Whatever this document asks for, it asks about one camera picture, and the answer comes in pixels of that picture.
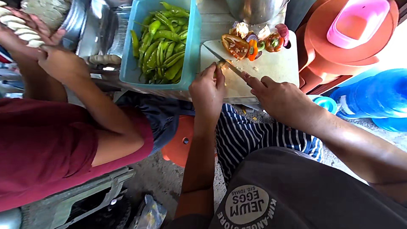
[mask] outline red shirt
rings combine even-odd
[[[146,117],[125,110],[144,139],[138,151],[91,167],[97,124],[83,107],[33,99],[0,99],[0,211],[40,200],[147,157],[153,134]]]

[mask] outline knife blade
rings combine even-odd
[[[226,62],[226,64],[228,65],[228,67],[234,72],[236,73],[238,76],[240,76],[240,78],[244,79],[242,77],[242,72],[240,70],[238,70],[235,66],[233,66],[229,60],[224,59],[223,57],[221,57],[218,53],[216,53],[215,51],[213,51],[212,49],[210,49],[208,46],[206,46],[204,44],[204,46],[213,54],[215,55],[216,58],[218,58],[221,61]]]

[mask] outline white cutting board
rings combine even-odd
[[[248,58],[237,61],[236,58],[226,51],[221,40],[206,41],[204,45],[211,48],[221,57],[232,60],[233,64],[239,70],[246,71],[251,76],[261,79],[267,75],[278,83],[289,82],[299,87],[297,38],[293,31],[289,31],[289,40],[291,48],[286,49],[283,47],[276,53],[269,53],[263,50],[262,55],[254,61],[250,61]],[[201,71],[207,68],[211,63],[219,61],[204,45],[201,47]],[[253,96],[253,94],[250,93],[251,88],[232,70],[224,70],[223,74],[226,77],[227,93],[225,98]]]

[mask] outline teal lid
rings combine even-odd
[[[336,104],[335,100],[333,100],[332,98],[322,96],[322,97],[315,98],[312,101],[314,101],[314,103],[325,108],[326,110],[328,110],[329,112],[331,112],[334,115],[336,115],[336,113],[338,112],[338,105]]]

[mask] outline blue and white striped fabric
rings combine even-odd
[[[319,162],[324,159],[318,138],[279,122],[253,123],[230,104],[223,105],[216,127],[216,150],[226,184],[249,153],[269,146],[301,151]]]

